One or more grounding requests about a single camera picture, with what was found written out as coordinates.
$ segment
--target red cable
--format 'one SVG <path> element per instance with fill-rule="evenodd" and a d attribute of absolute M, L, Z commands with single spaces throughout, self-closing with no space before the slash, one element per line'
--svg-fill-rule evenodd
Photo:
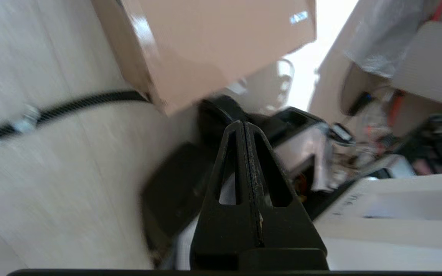
<path fill-rule="evenodd" d="M 399 90 L 398 93 L 395 94 L 395 99 L 393 100 L 393 105 L 391 106 L 390 113 L 388 115 L 388 126 L 393 127 L 395 124 L 395 119 L 398 115 L 398 110 L 404 101 L 404 92 Z"/>
<path fill-rule="evenodd" d="M 436 11 L 434 12 L 433 18 L 431 20 L 432 21 L 439 21 L 441 14 L 442 14 L 442 0 L 441 0 L 441 3 L 439 4 L 439 6 L 437 6 Z"/>

